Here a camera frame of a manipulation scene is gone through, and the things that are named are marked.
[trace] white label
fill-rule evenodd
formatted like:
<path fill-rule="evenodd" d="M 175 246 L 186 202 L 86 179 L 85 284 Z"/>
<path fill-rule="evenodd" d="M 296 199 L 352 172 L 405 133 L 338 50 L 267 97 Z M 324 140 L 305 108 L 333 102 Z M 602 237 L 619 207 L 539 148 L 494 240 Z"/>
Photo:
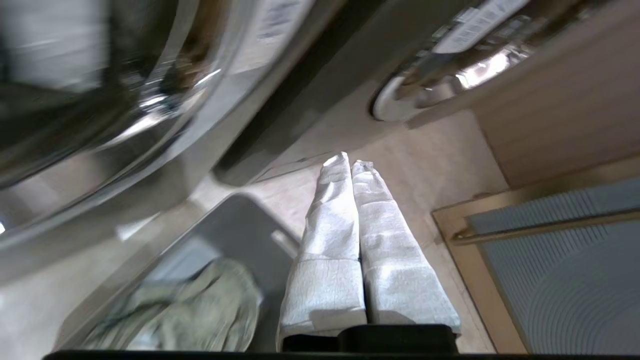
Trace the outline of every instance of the white label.
<path fill-rule="evenodd" d="M 470 49 L 478 40 L 501 22 L 521 9 L 529 0 L 488 0 L 464 24 L 448 33 L 434 48 L 438 54 L 461 53 Z"/>
<path fill-rule="evenodd" d="M 230 73 L 267 65 L 289 43 L 314 0 L 261 0 Z"/>

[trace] washer door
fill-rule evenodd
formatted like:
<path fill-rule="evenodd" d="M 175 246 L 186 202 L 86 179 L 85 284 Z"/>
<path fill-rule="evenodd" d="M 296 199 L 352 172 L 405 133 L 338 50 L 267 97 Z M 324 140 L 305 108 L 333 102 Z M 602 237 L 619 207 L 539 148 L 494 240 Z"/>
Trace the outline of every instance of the washer door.
<path fill-rule="evenodd" d="M 312 3 L 4 1 L 0 233 L 158 159 L 225 74 L 271 61 Z M 260 56 L 238 57 L 249 49 Z"/>

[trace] sticker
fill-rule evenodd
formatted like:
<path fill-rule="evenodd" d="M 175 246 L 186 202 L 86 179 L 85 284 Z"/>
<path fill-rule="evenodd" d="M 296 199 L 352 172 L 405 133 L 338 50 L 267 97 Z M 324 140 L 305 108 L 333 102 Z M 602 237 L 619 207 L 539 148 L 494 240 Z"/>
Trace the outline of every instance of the sticker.
<path fill-rule="evenodd" d="M 230 73 L 267 65 L 289 43 L 314 0 L 261 0 Z"/>
<path fill-rule="evenodd" d="M 461 53 L 470 49 L 500 23 L 525 6 L 529 0 L 488 0 L 464 24 L 449 32 L 434 48 L 434 53 Z"/>

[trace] towel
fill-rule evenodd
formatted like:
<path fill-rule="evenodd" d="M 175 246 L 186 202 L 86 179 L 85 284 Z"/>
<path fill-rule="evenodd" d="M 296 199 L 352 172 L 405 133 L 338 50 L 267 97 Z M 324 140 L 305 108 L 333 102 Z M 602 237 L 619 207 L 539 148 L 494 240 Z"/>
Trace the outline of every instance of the towel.
<path fill-rule="evenodd" d="M 260 291 L 249 270 L 218 259 L 193 281 L 145 285 L 82 344 L 101 350 L 245 351 Z"/>
<path fill-rule="evenodd" d="M 370 322 L 442 323 L 460 333 L 456 310 L 378 171 L 358 160 L 352 175 Z"/>
<path fill-rule="evenodd" d="M 335 336 L 367 323 L 358 235 L 349 158 L 342 152 L 323 164 L 318 177 L 300 253 L 289 272 L 278 348 L 287 336 Z"/>

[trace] tile floor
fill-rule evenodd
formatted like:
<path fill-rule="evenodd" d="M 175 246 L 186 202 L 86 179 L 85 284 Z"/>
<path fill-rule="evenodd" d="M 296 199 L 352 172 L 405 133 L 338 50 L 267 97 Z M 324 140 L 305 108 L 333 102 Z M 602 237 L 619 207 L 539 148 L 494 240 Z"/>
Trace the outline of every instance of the tile floor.
<path fill-rule="evenodd" d="M 436 208 L 468 200 L 481 192 L 506 188 L 502 174 L 468 111 L 416 130 L 398 131 L 349 153 L 373 161 L 386 180 L 427 260 L 462 320 L 461 352 L 493 352 L 482 321 L 431 218 Z M 59 234 L 56 261 L 40 265 L 20 278 L 0 284 L 0 344 L 12 359 L 40 359 L 58 348 L 99 304 L 130 281 L 206 211 L 235 191 L 251 193 L 272 214 L 300 236 L 312 201 L 319 166 L 235 189 L 206 179 L 190 201 L 160 214 L 124 241 L 116 232 L 100 230 L 80 238 Z M 51 238 L 29 249 L 49 253 Z M 0 271 L 16 264 L 5 261 Z"/>

